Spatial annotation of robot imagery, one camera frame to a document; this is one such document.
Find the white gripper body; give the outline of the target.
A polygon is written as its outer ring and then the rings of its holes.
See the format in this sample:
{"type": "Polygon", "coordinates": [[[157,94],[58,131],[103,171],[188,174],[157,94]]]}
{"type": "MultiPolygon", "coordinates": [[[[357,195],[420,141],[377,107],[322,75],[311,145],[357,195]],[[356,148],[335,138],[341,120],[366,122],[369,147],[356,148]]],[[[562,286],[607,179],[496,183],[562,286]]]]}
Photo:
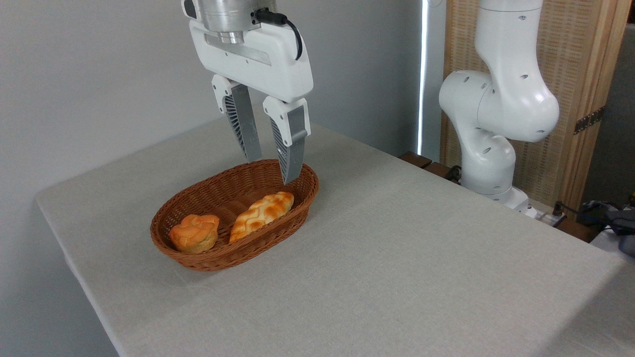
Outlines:
{"type": "Polygon", "coordinates": [[[195,20],[189,27],[207,70],[284,102],[297,101],[313,89],[308,52],[296,59],[297,40],[290,27],[264,23],[248,31],[242,44],[222,43],[195,20]]]}

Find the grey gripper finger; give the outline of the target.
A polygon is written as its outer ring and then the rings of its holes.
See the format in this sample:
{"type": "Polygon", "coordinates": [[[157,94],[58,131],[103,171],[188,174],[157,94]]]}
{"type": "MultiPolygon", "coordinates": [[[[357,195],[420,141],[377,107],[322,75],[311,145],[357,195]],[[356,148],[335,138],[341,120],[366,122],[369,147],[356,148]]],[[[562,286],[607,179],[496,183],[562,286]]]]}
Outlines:
{"type": "Polygon", "coordinates": [[[281,174],[288,184],[300,175],[305,138],[311,134],[308,103],[305,99],[286,103],[268,96],[263,108],[270,117],[281,174]]]}
{"type": "Polygon", "coordinates": [[[262,157],[248,87],[216,74],[212,79],[214,95],[221,113],[226,115],[248,163],[262,157]]]}

